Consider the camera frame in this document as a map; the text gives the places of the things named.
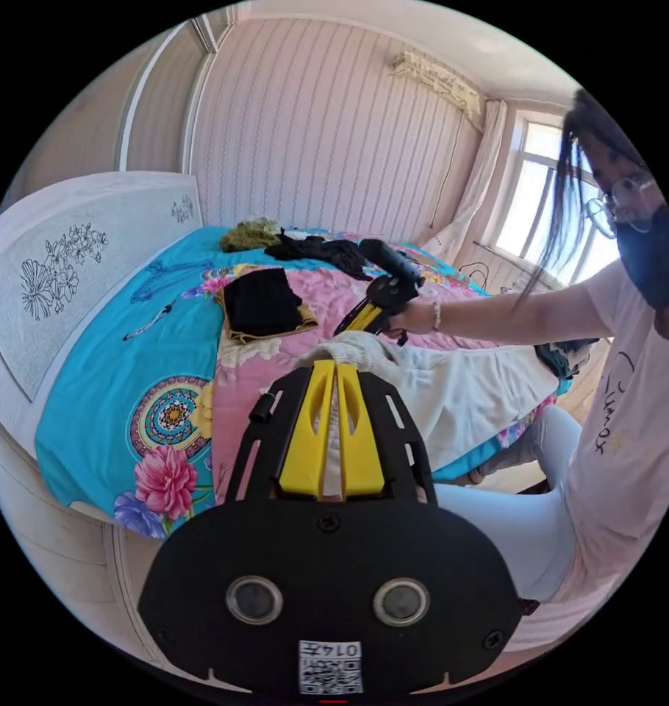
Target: long black hair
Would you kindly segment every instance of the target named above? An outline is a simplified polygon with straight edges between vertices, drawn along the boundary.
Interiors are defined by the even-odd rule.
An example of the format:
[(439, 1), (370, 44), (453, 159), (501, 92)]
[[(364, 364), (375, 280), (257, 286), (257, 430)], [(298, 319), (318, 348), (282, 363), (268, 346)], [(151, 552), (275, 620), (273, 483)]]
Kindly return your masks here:
[[(533, 290), (536, 282), (548, 265), (556, 265), (562, 253), (568, 251), (568, 240), (573, 239), (565, 262), (569, 262), (582, 244), (584, 232), (584, 195), (582, 193), (582, 138), (592, 135), (616, 154), (645, 167), (641, 156), (616, 120), (586, 91), (581, 88), (575, 93), (572, 110), (562, 123), (560, 152), (557, 160), (553, 213), (540, 259), (534, 268), (526, 287), (519, 298), (523, 301)], [(578, 231), (569, 233), (570, 214), (575, 210)]]

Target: bracelet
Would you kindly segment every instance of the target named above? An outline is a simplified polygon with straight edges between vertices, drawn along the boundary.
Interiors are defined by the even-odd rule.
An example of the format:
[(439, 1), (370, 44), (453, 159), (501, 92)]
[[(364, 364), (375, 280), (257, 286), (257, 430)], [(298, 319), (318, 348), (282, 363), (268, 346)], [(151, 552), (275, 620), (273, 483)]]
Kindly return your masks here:
[(432, 302), (432, 310), (435, 313), (435, 323), (432, 325), (432, 330), (439, 331), (440, 324), (442, 323), (443, 315), (440, 311), (440, 302), (438, 300), (435, 300), (434, 302)]

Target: hand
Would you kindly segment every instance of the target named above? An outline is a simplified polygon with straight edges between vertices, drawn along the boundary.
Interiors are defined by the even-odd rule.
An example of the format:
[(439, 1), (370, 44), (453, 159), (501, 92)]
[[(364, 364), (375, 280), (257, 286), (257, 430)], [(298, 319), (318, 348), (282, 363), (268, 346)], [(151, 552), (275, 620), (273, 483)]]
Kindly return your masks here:
[(432, 333), (435, 324), (435, 311), (432, 304), (411, 302), (398, 315), (390, 319), (390, 328), (385, 332), (389, 338), (399, 338), (403, 331), (408, 333)]

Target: label sticker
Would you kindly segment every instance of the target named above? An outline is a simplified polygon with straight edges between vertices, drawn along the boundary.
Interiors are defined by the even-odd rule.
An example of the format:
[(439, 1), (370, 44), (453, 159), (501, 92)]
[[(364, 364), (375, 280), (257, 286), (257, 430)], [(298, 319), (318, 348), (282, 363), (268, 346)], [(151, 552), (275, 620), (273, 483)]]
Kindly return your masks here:
[(300, 693), (363, 693), (360, 642), (300, 640)]

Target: window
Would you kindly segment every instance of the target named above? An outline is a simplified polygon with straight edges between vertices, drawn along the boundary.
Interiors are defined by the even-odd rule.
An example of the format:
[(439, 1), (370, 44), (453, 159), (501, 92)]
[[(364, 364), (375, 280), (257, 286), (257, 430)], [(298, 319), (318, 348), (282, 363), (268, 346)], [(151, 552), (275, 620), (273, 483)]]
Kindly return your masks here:
[[(525, 121), (518, 152), (517, 171), (510, 186), (510, 199), (501, 231), (493, 245), (516, 258), (536, 265), (543, 251), (550, 229), (552, 197), (555, 186), (555, 166), (559, 155), (561, 130), (554, 125)], [(586, 203), (600, 196), (590, 173), (590, 166), (582, 159), (582, 198)], [(583, 220), (582, 240), (570, 256), (569, 250), (560, 254), (557, 263), (550, 262), (547, 272), (567, 286), (591, 277), (619, 257), (616, 240), (605, 238), (581, 213), (579, 201), (568, 213), (568, 232), (579, 231)]]

